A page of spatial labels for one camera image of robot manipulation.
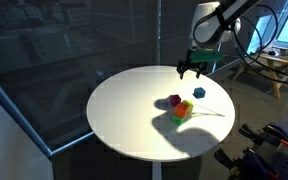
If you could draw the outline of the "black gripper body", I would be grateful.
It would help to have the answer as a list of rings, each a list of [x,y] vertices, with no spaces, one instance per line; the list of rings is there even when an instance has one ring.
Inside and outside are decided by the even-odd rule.
[[[179,60],[177,64],[178,72],[185,72],[187,70],[196,70],[199,72],[205,71],[207,62],[204,57],[205,53],[202,50],[189,49],[187,51],[186,59]]]

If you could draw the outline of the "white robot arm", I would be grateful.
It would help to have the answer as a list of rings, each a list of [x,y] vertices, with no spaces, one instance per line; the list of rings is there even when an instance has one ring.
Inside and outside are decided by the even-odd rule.
[[[222,60],[224,56],[211,47],[231,40],[241,29],[240,17],[260,1],[235,0],[226,8],[220,2],[199,4],[191,24],[191,45],[186,58],[177,63],[176,71],[180,78],[188,70],[195,71],[199,77],[209,62]]]

